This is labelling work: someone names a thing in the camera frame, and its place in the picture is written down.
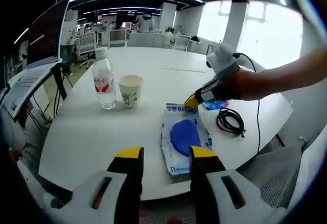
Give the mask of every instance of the hand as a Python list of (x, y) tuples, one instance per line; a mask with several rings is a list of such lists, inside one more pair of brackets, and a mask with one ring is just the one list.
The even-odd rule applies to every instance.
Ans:
[(259, 73), (240, 69), (215, 89), (215, 100), (256, 100), (268, 95)]

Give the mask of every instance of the paper cup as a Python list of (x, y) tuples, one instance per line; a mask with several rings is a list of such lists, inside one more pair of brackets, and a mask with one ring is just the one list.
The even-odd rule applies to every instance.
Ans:
[(142, 77), (137, 75), (123, 76), (118, 84), (124, 104), (129, 108), (134, 108), (141, 96), (141, 88), (143, 84)]

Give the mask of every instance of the blue sponge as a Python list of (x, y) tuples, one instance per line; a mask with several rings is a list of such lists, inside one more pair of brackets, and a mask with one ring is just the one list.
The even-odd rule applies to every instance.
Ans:
[(189, 156), (190, 146), (201, 146), (198, 129), (188, 119), (174, 124), (170, 132), (170, 141), (174, 148), (185, 156)]

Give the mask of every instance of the computer monitor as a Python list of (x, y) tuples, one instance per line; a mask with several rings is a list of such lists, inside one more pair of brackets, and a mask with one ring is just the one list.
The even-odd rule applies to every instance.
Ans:
[(61, 0), (41, 14), (31, 25), (27, 64), (59, 56), (61, 28), (69, 0)]

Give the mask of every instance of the human arm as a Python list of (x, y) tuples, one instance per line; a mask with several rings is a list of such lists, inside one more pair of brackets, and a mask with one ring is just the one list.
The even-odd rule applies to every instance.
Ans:
[(273, 93), (307, 87), (327, 77), (327, 48), (319, 47), (300, 59), (260, 73), (240, 70), (218, 88), (216, 99), (261, 99)]

